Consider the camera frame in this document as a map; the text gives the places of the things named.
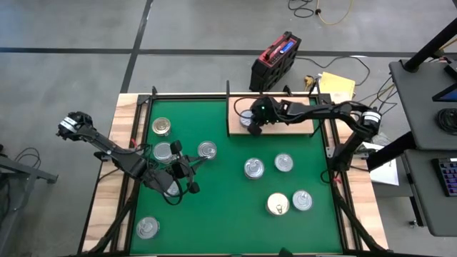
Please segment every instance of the black floor line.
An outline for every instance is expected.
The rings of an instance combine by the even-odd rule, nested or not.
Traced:
[[[144,30],[146,29],[146,24],[148,23],[148,15],[149,11],[151,10],[153,0],[147,0],[146,5],[143,10],[143,16],[141,17],[140,26],[138,28],[138,32],[136,33],[134,48],[131,51],[129,63],[127,64],[126,73],[124,75],[124,80],[122,81],[121,86],[121,94],[127,93],[130,87],[130,80],[134,73],[136,59],[138,58],[138,53],[141,45],[141,41],[143,40]]]
[[[26,54],[130,54],[131,52],[132,52],[132,49],[0,47],[0,53],[26,53]]]
[[[191,56],[258,56],[264,50],[225,50],[225,49],[140,49],[139,54],[191,55]],[[367,56],[409,58],[416,52],[395,51],[298,51],[299,56]]]
[[[236,49],[139,49],[141,44],[139,36],[135,40],[134,49],[80,49],[80,48],[20,48],[0,47],[0,53],[32,53],[32,54],[133,54],[136,55],[189,55],[189,56],[258,56],[264,50],[236,50]],[[388,57],[388,58],[411,58],[416,52],[401,51],[298,51],[299,56],[366,56],[366,57]],[[446,53],[446,55],[457,55],[457,53]]]

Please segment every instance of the yellow cable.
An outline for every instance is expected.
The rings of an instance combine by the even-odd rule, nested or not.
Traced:
[[[454,44],[457,41],[457,39],[451,40],[448,43],[444,44],[444,46],[440,47],[440,50],[444,50],[446,47],[450,46],[451,44]]]
[[[352,4],[354,3],[354,0],[351,0],[351,3],[349,4],[349,8],[348,8],[348,11],[346,12],[346,14],[344,14],[343,18],[341,18],[341,20],[335,22],[335,23],[328,23],[327,21],[324,21],[321,14],[320,13],[317,13],[317,15],[319,16],[319,19],[326,25],[337,25],[338,23],[342,22],[344,20],[344,18],[346,18],[346,16],[348,16],[349,12],[351,11],[352,9]],[[319,9],[319,0],[317,0],[317,6],[316,6],[316,9]]]

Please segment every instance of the black keyboard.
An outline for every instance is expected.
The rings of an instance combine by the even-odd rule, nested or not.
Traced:
[[[457,196],[457,158],[431,160],[446,196]]]

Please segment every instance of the white paper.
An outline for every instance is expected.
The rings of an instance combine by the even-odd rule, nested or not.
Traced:
[[[380,150],[384,147],[374,143],[363,142],[362,144],[367,149]],[[370,172],[370,178],[372,182],[386,183],[389,185],[398,186],[397,163],[395,159],[385,163],[379,168],[372,170]]]

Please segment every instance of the blue label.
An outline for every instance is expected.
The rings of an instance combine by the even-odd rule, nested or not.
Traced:
[[[282,53],[282,54],[283,54],[283,53],[286,53],[287,50],[289,50],[292,46],[293,46],[293,42],[290,41],[290,42],[288,42],[287,45],[285,45],[279,52]]]

